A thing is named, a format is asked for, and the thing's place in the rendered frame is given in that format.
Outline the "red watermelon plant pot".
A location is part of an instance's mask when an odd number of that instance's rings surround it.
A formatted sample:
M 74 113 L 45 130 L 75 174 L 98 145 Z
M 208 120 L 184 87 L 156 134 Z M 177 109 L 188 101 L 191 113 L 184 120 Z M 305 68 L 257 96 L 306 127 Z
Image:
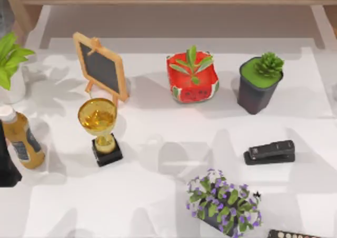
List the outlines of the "red watermelon plant pot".
M 171 94 L 180 103 L 204 102 L 219 90 L 213 56 L 198 51 L 195 45 L 184 53 L 168 56 L 166 68 Z

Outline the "gold trophy on black base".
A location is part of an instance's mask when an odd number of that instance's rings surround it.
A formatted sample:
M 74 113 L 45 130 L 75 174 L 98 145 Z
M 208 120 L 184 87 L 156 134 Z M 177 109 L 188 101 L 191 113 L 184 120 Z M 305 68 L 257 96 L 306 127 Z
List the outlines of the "gold trophy on black base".
M 84 130 L 95 137 L 92 140 L 92 150 L 99 167 L 123 158 L 112 133 L 117 118 L 117 107 L 112 101 L 106 98 L 92 98 L 82 104 L 77 117 Z

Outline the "wooden framed blackboard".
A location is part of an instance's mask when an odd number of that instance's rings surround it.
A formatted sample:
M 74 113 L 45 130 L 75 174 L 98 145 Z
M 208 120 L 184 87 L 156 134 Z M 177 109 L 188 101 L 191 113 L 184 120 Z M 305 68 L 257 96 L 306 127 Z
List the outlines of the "wooden framed blackboard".
M 121 56 L 103 46 L 97 37 L 76 32 L 73 41 L 83 76 L 88 80 L 85 91 L 90 94 L 96 85 L 110 94 L 115 105 L 127 101 L 130 95 Z

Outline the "succulent in dark grey pot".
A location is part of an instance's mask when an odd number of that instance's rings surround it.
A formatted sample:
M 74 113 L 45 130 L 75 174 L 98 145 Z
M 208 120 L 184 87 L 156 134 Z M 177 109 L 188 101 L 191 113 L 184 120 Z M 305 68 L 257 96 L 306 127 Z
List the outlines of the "succulent in dark grey pot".
M 240 66 L 237 103 L 249 114 L 267 107 L 279 82 L 283 79 L 284 60 L 273 52 L 253 57 Z

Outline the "purple flowers in dark pot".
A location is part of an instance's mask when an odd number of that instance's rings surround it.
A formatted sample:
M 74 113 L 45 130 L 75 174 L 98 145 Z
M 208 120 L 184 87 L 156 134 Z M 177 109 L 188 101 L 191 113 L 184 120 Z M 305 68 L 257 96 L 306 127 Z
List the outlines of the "purple flowers in dark pot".
M 260 193 L 250 192 L 247 184 L 230 183 L 221 170 L 210 168 L 205 176 L 191 179 L 187 193 L 191 216 L 230 238 L 241 238 L 262 224 Z

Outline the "black stapler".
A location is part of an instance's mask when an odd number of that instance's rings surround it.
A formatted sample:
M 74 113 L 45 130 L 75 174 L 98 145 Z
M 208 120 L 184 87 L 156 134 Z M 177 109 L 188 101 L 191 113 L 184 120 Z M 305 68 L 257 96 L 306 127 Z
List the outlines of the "black stapler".
M 285 140 L 252 146 L 243 156 L 246 165 L 290 163 L 295 161 L 295 145 L 292 140 Z

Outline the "amber bottle with white cap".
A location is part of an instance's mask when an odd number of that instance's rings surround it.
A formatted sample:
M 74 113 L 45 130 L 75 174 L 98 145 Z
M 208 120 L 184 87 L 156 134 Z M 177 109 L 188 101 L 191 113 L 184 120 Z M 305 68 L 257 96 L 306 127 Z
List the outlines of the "amber bottle with white cap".
M 10 105 L 0 105 L 0 121 L 21 164 L 31 170 L 41 166 L 45 154 L 31 131 L 27 117 Z

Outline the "green plant in white pot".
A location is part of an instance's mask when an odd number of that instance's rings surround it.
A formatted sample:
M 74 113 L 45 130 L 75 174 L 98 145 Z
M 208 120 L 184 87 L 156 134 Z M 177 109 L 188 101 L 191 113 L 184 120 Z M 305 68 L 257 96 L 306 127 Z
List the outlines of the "green plant in white pot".
M 22 64 L 35 54 L 17 44 L 17 36 L 9 32 L 0 38 L 0 103 L 14 104 L 26 93 Z

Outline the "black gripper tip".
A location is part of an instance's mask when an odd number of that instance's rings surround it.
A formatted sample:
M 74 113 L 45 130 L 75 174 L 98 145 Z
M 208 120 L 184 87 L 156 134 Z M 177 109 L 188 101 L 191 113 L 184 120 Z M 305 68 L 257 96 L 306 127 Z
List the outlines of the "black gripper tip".
M 14 187 L 21 180 L 22 175 L 10 157 L 0 120 L 0 187 Z

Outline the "black tray with round dots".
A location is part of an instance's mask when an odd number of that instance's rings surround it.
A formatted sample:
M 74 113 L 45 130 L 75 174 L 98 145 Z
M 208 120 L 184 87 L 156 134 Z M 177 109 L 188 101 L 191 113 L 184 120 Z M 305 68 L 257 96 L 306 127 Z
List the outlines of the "black tray with round dots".
M 333 238 L 333 237 L 294 233 L 282 230 L 269 230 L 266 238 Z

